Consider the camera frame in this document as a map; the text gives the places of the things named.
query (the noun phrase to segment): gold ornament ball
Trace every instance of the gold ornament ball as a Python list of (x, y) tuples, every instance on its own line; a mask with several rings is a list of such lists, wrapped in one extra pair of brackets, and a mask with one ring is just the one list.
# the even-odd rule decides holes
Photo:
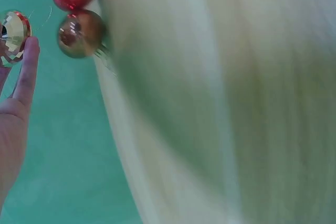
[(92, 56), (100, 48), (105, 25), (90, 10), (77, 10), (64, 19), (58, 29), (58, 45), (71, 58)]

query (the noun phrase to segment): hand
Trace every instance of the hand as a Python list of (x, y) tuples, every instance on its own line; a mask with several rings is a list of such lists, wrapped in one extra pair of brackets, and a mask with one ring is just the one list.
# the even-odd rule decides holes
[[(12, 95), (0, 103), (0, 212), (25, 157), (39, 53), (38, 39), (28, 38), (16, 87)], [(10, 70), (0, 68), (0, 94)]]

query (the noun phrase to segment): faceted gold ornament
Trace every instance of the faceted gold ornament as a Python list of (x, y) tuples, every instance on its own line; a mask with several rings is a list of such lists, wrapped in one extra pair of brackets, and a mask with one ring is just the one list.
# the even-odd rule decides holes
[(10, 68), (22, 60), (31, 26), (21, 12), (9, 10), (0, 13), (0, 32), (0, 67)]

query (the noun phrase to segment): teal wall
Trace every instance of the teal wall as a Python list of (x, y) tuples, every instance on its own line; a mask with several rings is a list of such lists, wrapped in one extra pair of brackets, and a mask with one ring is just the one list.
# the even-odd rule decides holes
[[(33, 12), (31, 22), (41, 46), (27, 156), (0, 223), (141, 223), (93, 60), (67, 58), (56, 44), (65, 13), (52, 0), (0, 0), (0, 5), (0, 10)], [(51, 17), (42, 26), (50, 6)], [(15, 66), (4, 96), (12, 92), (18, 71)]]

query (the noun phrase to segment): white curtain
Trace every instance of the white curtain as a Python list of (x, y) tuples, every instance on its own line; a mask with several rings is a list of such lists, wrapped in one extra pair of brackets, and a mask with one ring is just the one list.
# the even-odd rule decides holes
[(103, 2), (144, 223), (334, 223), (335, 0)]

